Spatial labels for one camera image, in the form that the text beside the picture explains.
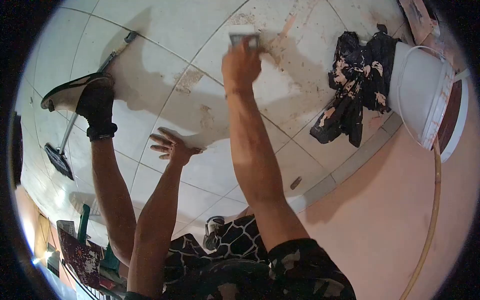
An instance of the dirty rag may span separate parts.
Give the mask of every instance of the dirty rag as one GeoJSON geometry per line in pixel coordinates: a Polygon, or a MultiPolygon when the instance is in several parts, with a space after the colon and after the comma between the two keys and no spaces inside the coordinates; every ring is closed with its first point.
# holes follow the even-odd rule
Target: dirty rag
{"type": "Polygon", "coordinates": [[[363,106],[380,113],[389,112],[387,97],[390,88],[395,47],[400,39],[387,34],[384,25],[361,46],[355,32],[345,31],[338,38],[333,69],[328,84],[336,90],[330,106],[310,129],[310,135],[327,144],[340,134],[348,135],[360,147],[363,106]]]}

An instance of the mop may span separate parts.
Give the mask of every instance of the mop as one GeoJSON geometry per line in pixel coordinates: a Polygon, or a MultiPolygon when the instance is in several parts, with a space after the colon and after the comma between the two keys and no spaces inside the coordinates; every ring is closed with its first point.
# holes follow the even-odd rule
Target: mop
{"type": "MultiPolygon", "coordinates": [[[[127,45],[130,44],[137,36],[138,36],[138,33],[136,33],[135,31],[128,33],[128,35],[123,39],[122,45],[120,45],[117,49],[115,49],[112,53],[110,53],[108,58],[102,63],[100,68],[98,68],[97,72],[103,72],[107,68],[107,66],[112,62],[112,60],[115,57],[117,57],[120,53],[122,53],[122,51],[125,50],[127,45]]],[[[47,156],[50,162],[55,167],[55,169],[57,169],[58,172],[67,176],[71,180],[74,180],[74,179],[73,179],[72,170],[70,169],[70,166],[68,165],[68,162],[67,162],[67,158],[65,157],[65,145],[67,144],[68,136],[72,131],[72,127],[73,127],[73,124],[75,123],[75,120],[77,119],[77,116],[78,115],[76,113],[73,113],[72,118],[68,123],[67,130],[63,135],[63,139],[59,148],[54,148],[50,143],[46,143],[44,147],[45,152],[47,153],[47,156]]]]}

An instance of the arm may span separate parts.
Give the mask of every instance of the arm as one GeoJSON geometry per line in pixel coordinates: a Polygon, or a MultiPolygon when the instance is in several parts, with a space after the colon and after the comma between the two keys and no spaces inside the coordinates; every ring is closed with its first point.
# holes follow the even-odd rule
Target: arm
{"type": "Polygon", "coordinates": [[[152,134],[150,138],[159,145],[151,149],[166,153],[160,159],[170,162],[138,219],[127,282],[128,291],[154,299],[163,290],[163,267],[177,218],[181,171],[193,154],[201,152],[186,148],[182,140],[165,130],[159,131],[166,138],[152,134]]]}
{"type": "Polygon", "coordinates": [[[253,98],[252,84],[261,71],[260,50],[249,49],[248,41],[229,50],[222,74],[235,175],[270,251],[288,240],[309,236],[285,199],[280,168],[253,98]]]}

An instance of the pink wall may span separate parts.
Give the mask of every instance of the pink wall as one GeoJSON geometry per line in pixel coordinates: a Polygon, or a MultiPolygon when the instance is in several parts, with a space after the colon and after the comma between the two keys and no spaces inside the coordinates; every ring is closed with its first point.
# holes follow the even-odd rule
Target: pink wall
{"type": "Polygon", "coordinates": [[[35,231],[38,225],[38,216],[40,215],[40,212],[23,186],[18,186],[15,190],[15,200],[18,217],[24,231],[25,239],[33,253],[35,246],[35,231]]]}
{"type": "MultiPolygon", "coordinates": [[[[402,126],[354,175],[298,214],[348,276],[357,299],[399,299],[425,242],[433,181],[433,153],[402,126]]],[[[449,274],[472,221],[479,183],[480,118],[471,93],[458,147],[442,164],[436,232],[409,300],[430,299],[449,274]]]]}

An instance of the sleeve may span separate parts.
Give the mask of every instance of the sleeve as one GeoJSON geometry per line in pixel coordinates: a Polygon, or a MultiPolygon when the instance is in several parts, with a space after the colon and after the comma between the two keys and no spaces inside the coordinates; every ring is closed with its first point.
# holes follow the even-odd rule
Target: sleeve
{"type": "Polygon", "coordinates": [[[151,298],[151,297],[147,297],[147,296],[138,294],[138,293],[127,292],[124,300],[154,300],[154,299],[151,298]]]}
{"type": "Polygon", "coordinates": [[[268,253],[270,278],[285,299],[355,300],[347,277],[315,240],[289,240],[268,253]]]}

